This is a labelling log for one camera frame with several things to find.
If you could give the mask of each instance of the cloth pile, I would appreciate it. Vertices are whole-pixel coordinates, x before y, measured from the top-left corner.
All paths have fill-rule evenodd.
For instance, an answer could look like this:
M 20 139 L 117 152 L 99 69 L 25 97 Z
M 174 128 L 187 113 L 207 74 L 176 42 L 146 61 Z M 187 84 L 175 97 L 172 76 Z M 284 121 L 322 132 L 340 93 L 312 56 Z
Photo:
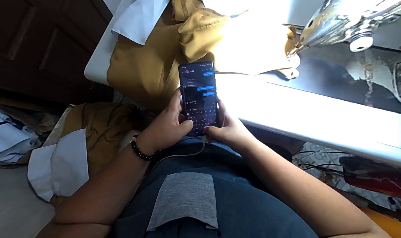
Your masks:
M 0 162 L 15 163 L 32 149 L 40 147 L 40 134 L 0 109 Z
M 263 20 L 251 10 L 229 17 L 198 0 L 174 0 L 168 6 L 158 1 L 164 10 L 146 40 L 118 29 L 126 22 L 120 21 L 124 15 L 117 21 L 113 30 L 121 35 L 107 73 L 111 86 L 147 109 L 160 112 L 166 107 L 179 84 L 181 63 L 214 61 L 216 71 L 223 73 L 279 70 L 288 79 L 299 75 L 300 61 L 286 57 L 298 42 L 294 28 Z M 137 16 L 138 8 L 143 12 L 147 7 L 143 2 L 148 1 L 138 0 L 127 10 Z M 149 24 L 143 30 L 149 30 Z
M 74 107 L 61 122 L 59 140 L 31 155 L 27 176 L 34 191 L 57 208 L 116 156 L 127 132 L 144 129 L 142 120 L 142 113 L 131 104 Z

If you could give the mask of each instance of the yellow fabric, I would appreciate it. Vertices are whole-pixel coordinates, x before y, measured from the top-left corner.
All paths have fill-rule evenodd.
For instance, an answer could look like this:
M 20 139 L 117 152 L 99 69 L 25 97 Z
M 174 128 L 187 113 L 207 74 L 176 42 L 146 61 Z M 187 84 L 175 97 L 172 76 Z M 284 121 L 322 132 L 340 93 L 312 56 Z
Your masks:
M 107 165 L 117 154 L 125 134 L 142 129 L 140 111 L 135 105 L 112 102 L 81 104 L 67 115 L 61 137 L 86 129 L 87 165 L 89 178 Z M 50 202 L 58 207 L 66 197 L 54 196 Z
M 201 8 L 178 29 L 189 62 L 210 53 L 219 72 L 260 74 L 290 68 L 286 51 L 296 43 L 295 33 L 281 24 L 260 24 L 253 12 L 230 18 Z
M 380 214 L 369 208 L 360 208 L 367 216 L 369 216 L 377 225 L 379 225 L 392 238 L 401 238 L 401 222 Z
M 172 0 L 172 8 L 177 21 L 186 21 L 197 9 L 204 8 L 199 0 Z
M 181 24 L 171 15 L 168 5 L 144 46 L 120 35 L 107 73 L 112 87 L 157 113 L 166 107 L 178 87 L 178 76 L 169 77 L 171 72 L 177 72 L 178 63 L 174 60 L 178 54 L 184 60 L 178 41 Z
M 159 113 L 179 84 L 177 67 L 181 63 L 212 60 L 220 72 L 259 74 L 283 69 L 287 78 L 298 76 L 286 57 L 298 40 L 293 30 L 280 24 L 263 24 L 249 11 L 230 18 L 211 9 L 191 10 L 195 12 L 186 22 L 177 23 L 168 5 L 144 46 L 120 35 L 110 61 L 108 83 Z

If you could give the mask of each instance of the hand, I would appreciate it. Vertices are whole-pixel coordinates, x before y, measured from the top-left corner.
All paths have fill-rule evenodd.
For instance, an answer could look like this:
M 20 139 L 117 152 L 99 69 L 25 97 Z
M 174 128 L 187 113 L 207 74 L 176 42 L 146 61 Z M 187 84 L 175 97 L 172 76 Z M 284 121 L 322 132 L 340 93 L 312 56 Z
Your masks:
M 168 107 L 137 137 L 136 144 L 140 152 L 145 155 L 152 155 L 160 149 L 166 149 L 176 144 L 193 128 L 193 121 L 184 120 L 180 114 L 182 105 L 180 103 L 180 88 L 178 88 Z
M 218 97 L 219 127 L 204 127 L 203 131 L 209 136 L 208 143 L 212 138 L 224 142 L 234 151 L 241 153 L 257 139 L 246 129 L 239 118 L 229 114 L 224 103 Z

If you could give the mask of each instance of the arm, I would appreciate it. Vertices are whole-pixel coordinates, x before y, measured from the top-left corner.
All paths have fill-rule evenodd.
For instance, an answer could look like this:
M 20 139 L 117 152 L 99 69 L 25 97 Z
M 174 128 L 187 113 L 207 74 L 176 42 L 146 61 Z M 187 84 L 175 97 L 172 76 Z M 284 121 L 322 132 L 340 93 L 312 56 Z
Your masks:
M 258 141 L 219 100 L 223 126 L 205 132 L 245 158 L 264 185 L 320 237 L 390 237 L 346 198 Z
M 137 137 L 143 154 L 174 145 L 192 129 L 191 120 L 179 124 L 180 95 L 177 89 L 168 107 Z M 148 165 L 126 147 L 68 198 L 37 237 L 105 237 L 134 196 Z

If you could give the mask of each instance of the gray patch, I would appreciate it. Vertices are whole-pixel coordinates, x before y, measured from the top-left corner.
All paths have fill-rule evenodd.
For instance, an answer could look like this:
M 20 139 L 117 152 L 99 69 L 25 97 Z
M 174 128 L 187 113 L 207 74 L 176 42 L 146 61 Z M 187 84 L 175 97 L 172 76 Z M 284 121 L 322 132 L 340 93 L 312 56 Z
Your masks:
M 183 172 L 166 176 L 146 231 L 153 231 L 166 222 L 182 217 L 192 217 L 218 229 L 211 175 Z

